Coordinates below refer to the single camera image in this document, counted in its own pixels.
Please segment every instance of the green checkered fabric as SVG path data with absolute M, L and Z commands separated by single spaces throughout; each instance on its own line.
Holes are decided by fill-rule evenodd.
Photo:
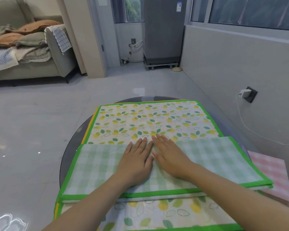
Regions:
M 208 170 L 235 183 L 255 188 L 272 184 L 268 178 L 253 166 L 249 159 L 243 157 L 244 154 L 239 152 L 239 147 L 231 137 L 182 140 L 177 141 L 176 144 L 193 162 L 199 163 Z M 68 181 L 65 181 L 65 184 L 67 184 L 62 187 L 64 191 L 61 195 L 65 198 L 63 200 L 69 200 L 67 195 L 73 195 L 71 200 L 77 200 L 75 195 L 90 194 L 104 183 L 116 171 L 126 147 L 127 145 L 123 144 L 81 145 L 78 150 L 79 155 L 76 164 L 71 169 L 72 174 L 70 178 L 67 176 L 66 180 Z M 179 195 L 186 194 L 186 192 L 182 193 L 182 189 L 192 188 L 196 189 L 195 191 L 189 191 L 193 192 L 193 196 L 201 192 L 193 184 L 167 174 L 154 162 L 150 178 L 142 185 L 129 188 L 125 195 L 127 197 L 130 197 L 130 195 L 133 198 L 137 197 L 138 199 L 136 200 L 151 196 L 155 196 L 155 199 L 158 199 L 162 197 L 156 196 L 165 195 L 173 198 L 185 197 Z

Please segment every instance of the glass tabletop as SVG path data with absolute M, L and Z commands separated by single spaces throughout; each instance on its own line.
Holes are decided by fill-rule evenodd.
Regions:
M 141 97 L 133 97 L 126 100 L 121 100 L 116 103 L 127 103 L 127 102 L 146 102 L 146 101 L 162 101 L 162 100 L 178 100 L 178 98 L 173 97 L 166 97 L 166 96 L 141 96 Z M 245 154 L 249 157 L 248 152 L 242 142 L 242 140 L 239 138 L 239 136 L 217 115 L 210 112 L 209 110 L 206 110 L 209 115 L 212 117 L 212 119 L 216 122 L 217 126 L 221 130 L 224 136 L 231 136 L 234 138 L 234 140 L 239 144 L 241 149 L 245 152 Z M 70 165 L 72 164 L 73 158 L 76 154 L 77 148 L 81 144 L 83 137 L 86 133 L 86 130 L 88 128 L 89 122 L 91 120 L 90 116 L 74 133 L 73 137 L 69 141 L 65 152 L 62 157 L 61 166 L 60 166 L 60 187 L 62 186 L 64 179 L 67 175 L 67 172 L 70 168 Z

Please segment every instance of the electrical outlet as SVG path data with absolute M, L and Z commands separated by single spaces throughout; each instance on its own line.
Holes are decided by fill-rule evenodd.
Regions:
M 244 97 L 243 99 L 246 99 L 247 102 L 251 103 L 255 99 L 255 96 L 257 95 L 257 91 L 255 89 L 252 89 L 251 87 L 247 87 L 246 89 L 251 90 L 248 97 Z

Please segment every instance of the pink checkered fabric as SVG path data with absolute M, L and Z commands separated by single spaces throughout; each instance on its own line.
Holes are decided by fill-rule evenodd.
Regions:
M 274 183 L 274 188 L 262 191 L 289 202 L 289 179 L 285 161 L 253 151 L 248 153 L 254 165 Z

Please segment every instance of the sofa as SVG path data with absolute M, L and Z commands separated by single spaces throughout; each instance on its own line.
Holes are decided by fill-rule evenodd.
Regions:
M 0 26 L 10 24 L 19 28 L 38 20 L 55 20 L 63 23 L 61 16 L 34 17 L 25 0 L 0 0 Z M 53 33 L 46 29 L 46 41 L 51 59 L 46 62 L 29 62 L 0 70 L 0 80 L 37 77 L 66 77 L 76 66 L 73 48 L 62 54 Z

